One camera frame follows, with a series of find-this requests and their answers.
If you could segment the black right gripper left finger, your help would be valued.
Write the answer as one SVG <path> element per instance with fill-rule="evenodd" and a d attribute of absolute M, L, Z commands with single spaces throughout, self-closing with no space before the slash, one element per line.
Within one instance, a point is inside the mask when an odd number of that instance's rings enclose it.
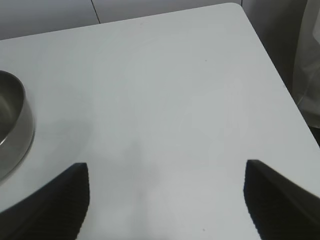
<path fill-rule="evenodd" d="M 90 204 L 89 170 L 71 165 L 30 196 L 0 213 L 2 240 L 75 240 Z"/>

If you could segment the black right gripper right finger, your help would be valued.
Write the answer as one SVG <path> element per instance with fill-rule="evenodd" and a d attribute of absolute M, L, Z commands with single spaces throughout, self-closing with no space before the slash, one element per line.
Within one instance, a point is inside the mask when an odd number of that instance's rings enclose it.
<path fill-rule="evenodd" d="M 246 162 L 243 195 L 262 240 L 318 240 L 320 199 L 260 160 Z"/>

